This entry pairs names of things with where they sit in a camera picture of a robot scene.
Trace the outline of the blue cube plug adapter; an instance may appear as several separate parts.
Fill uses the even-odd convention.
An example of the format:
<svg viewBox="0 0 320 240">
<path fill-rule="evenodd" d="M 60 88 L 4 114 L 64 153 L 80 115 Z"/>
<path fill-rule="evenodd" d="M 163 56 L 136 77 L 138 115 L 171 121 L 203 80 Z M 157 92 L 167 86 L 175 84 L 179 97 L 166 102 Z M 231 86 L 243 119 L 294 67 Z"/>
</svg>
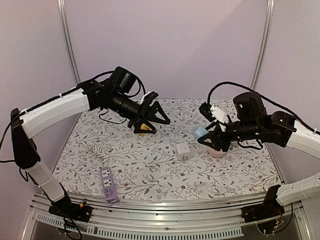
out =
<svg viewBox="0 0 320 240">
<path fill-rule="evenodd" d="M 203 137 L 204 135 L 206 135 L 208 133 L 209 133 L 209 131 L 205 127 L 200 125 L 194 131 L 193 135 L 194 135 L 195 139 L 198 140 L 199 138 Z"/>
</svg>

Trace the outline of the white cube socket adapter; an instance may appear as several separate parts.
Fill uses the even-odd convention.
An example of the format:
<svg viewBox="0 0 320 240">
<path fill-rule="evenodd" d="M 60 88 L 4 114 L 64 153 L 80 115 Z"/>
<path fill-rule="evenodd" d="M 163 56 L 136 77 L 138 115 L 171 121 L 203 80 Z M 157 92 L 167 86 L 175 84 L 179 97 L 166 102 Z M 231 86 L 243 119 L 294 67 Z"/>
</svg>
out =
<svg viewBox="0 0 320 240">
<path fill-rule="evenodd" d="M 186 142 L 176 144 L 175 152 L 178 160 L 187 161 L 190 158 L 191 151 Z"/>
</svg>

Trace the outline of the purple power strip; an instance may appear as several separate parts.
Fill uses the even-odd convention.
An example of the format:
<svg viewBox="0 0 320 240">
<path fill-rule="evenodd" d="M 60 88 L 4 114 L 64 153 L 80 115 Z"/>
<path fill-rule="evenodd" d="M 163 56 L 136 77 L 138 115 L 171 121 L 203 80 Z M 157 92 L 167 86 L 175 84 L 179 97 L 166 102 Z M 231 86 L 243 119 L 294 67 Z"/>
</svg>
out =
<svg viewBox="0 0 320 240">
<path fill-rule="evenodd" d="M 116 185 L 114 182 L 114 175 L 110 167 L 103 167 L 100 170 L 102 193 L 108 203 L 115 203 L 119 201 Z"/>
</svg>

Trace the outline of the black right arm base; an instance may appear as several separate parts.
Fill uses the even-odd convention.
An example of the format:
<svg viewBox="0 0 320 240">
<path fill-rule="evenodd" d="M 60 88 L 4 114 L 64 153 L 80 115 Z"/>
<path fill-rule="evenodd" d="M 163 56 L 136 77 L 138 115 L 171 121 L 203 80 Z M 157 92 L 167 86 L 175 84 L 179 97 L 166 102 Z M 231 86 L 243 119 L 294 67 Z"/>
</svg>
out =
<svg viewBox="0 0 320 240">
<path fill-rule="evenodd" d="M 276 201 L 279 188 L 279 184 L 270 187 L 262 203 L 242 207 L 241 217 L 244 219 L 244 222 L 250 223 L 284 214 L 284 207 Z"/>
</svg>

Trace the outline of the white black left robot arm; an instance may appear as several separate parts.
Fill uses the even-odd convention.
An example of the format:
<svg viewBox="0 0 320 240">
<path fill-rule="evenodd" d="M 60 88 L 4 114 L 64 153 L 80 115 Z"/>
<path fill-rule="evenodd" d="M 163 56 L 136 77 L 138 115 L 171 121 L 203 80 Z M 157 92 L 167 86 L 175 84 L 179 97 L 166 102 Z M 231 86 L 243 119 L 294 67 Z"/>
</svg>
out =
<svg viewBox="0 0 320 240">
<path fill-rule="evenodd" d="M 74 205 L 52 170 L 41 160 L 35 138 L 69 118 L 96 109 L 110 110 L 126 119 L 135 134 L 155 134 L 155 123 L 171 122 L 157 97 L 155 91 L 146 91 L 137 75 L 118 66 L 32 107 L 15 108 L 3 132 L 4 136 L 10 134 L 13 158 L 1 163 L 15 163 L 25 172 L 23 177 L 32 180 L 63 217 L 70 217 Z"/>
</svg>

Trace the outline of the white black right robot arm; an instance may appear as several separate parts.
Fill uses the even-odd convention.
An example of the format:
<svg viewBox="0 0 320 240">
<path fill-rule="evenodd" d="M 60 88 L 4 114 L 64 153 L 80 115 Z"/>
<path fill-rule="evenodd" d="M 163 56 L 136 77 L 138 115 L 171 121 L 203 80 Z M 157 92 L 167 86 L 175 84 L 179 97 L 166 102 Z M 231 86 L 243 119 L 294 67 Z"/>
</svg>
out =
<svg viewBox="0 0 320 240">
<path fill-rule="evenodd" d="M 237 121 L 219 107 L 211 104 L 211 95 L 218 87 L 231 85 L 245 89 L 233 98 Z M 198 143 L 215 151 L 227 152 L 232 142 L 255 140 L 259 145 L 272 143 L 320 157 L 320 132 L 307 125 L 296 113 L 260 93 L 239 83 L 224 81 L 208 93 L 199 112 L 210 121 L 207 127 L 196 132 Z"/>
</svg>

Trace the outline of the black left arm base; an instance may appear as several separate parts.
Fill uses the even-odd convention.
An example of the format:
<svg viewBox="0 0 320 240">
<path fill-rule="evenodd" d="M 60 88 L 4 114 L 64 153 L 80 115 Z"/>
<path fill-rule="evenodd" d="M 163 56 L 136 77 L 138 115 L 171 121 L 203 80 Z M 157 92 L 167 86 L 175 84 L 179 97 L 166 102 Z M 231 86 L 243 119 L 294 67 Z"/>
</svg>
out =
<svg viewBox="0 0 320 240">
<path fill-rule="evenodd" d="M 93 208 L 87 205 L 87 199 L 80 202 L 72 202 L 67 193 L 56 202 L 51 201 L 48 212 L 52 215 L 71 218 L 72 220 L 88 223 L 92 215 Z"/>
</svg>

